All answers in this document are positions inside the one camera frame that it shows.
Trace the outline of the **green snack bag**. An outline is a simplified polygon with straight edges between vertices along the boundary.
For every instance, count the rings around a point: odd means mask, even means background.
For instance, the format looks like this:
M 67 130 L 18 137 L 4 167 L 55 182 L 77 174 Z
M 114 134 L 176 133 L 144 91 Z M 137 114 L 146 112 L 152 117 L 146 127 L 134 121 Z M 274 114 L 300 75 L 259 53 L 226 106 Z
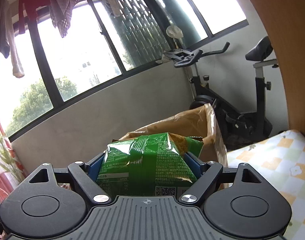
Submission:
M 184 161 L 199 157 L 202 139 L 172 133 L 140 135 L 108 144 L 96 183 L 111 197 L 179 197 L 196 176 Z

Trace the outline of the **brown cardboard box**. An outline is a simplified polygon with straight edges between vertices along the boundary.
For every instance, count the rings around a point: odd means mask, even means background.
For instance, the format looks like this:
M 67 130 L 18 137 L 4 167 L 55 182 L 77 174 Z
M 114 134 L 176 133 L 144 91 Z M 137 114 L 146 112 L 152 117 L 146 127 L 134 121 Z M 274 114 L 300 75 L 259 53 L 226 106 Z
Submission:
M 203 148 L 198 158 L 204 162 L 217 161 L 223 167 L 227 167 L 226 147 L 223 143 L 214 110 L 209 104 L 146 125 L 127 133 L 119 141 L 129 140 L 140 135 L 166 132 L 194 139 L 202 139 Z

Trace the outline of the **pink patterned curtain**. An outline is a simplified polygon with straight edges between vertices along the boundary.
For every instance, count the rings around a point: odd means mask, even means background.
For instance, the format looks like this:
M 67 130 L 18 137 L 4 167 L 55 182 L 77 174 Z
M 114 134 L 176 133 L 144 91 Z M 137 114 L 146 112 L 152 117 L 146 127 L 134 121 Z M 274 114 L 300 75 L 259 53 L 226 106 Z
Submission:
M 24 181 L 27 172 L 0 122 L 0 202 Z

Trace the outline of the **beige hanging sock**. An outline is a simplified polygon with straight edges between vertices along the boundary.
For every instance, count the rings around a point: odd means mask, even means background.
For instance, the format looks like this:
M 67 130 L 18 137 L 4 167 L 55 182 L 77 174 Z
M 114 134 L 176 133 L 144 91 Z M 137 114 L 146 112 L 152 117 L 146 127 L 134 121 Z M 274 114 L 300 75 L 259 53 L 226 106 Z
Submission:
M 4 12 L 5 12 L 5 27 L 6 27 L 6 33 L 7 33 L 7 42 L 10 46 L 12 73 L 13 73 L 13 76 L 15 76 L 16 78 L 22 78 L 22 77 L 24 77 L 24 70 L 22 68 L 21 61 L 19 59 L 16 44 L 15 44 L 15 36 L 14 36 L 14 28 L 12 25 L 11 10 L 10 10 L 9 2 L 7 0 L 5 0 Z

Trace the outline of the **white cloth on pole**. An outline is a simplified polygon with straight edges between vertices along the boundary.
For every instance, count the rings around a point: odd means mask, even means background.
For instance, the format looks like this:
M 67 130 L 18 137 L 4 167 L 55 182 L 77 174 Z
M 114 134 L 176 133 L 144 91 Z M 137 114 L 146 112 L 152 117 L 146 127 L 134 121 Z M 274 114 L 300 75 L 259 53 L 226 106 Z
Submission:
M 168 26 L 166 29 L 166 33 L 170 38 L 173 38 L 173 39 L 179 40 L 179 39 L 183 38 L 182 30 L 176 25 Z

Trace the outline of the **mauve dotted hanging garment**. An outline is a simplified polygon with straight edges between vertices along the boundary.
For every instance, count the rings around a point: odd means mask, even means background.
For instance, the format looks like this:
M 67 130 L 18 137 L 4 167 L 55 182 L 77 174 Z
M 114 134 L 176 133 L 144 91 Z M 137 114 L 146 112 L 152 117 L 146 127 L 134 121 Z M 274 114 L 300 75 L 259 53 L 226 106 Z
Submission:
M 50 0 L 49 12 L 54 28 L 64 38 L 71 26 L 73 8 L 84 0 Z

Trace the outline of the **wooden door panel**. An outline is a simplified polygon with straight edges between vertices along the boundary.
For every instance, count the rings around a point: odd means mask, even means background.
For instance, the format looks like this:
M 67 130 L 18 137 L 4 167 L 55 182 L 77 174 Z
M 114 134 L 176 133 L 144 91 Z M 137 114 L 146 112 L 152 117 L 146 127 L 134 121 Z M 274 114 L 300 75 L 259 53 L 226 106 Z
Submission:
M 305 0 L 250 0 L 272 42 L 289 126 L 305 135 Z

